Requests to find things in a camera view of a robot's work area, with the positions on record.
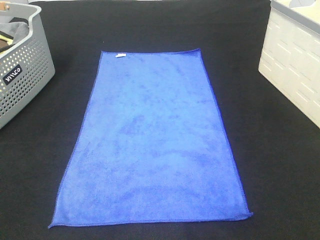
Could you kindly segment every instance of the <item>perforated basket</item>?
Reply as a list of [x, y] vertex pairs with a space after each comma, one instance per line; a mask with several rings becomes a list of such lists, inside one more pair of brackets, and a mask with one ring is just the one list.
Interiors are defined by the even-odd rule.
[[28, 20], [29, 34], [0, 54], [0, 129], [20, 112], [55, 74], [39, 6], [0, 3], [0, 16]]

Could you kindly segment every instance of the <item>gray fabric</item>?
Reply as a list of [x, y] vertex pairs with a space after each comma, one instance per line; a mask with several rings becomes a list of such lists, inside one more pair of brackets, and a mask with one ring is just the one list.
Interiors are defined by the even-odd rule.
[[292, 0], [289, 8], [306, 7], [312, 5], [316, 0]]
[[28, 35], [29, 26], [23, 21], [0, 23], [0, 31], [12, 36], [12, 44], [16, 44]]

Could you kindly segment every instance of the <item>microfiber towel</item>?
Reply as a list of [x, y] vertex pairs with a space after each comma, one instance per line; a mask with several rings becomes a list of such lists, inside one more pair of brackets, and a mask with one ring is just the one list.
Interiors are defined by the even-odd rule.
[[251, 215], [200, 50], [102, 52], [49, 228]]

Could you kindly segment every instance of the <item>black fabric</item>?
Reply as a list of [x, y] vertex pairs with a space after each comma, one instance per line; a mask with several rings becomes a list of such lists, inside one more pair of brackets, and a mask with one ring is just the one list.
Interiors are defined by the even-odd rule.
[[[269, 0], [34, 4], [42, 7], [56, 74], [0, 130], [0, 239], [320, 239], [320, 129], [258, 72]], [[101, 51], [196, 48], [254, 216], [47, 229]]]

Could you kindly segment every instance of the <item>towel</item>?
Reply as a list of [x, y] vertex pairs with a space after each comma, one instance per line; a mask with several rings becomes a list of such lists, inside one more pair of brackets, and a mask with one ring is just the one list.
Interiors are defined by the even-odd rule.
[[102, 52], [49, 228], [251, 215], [201, 51]]

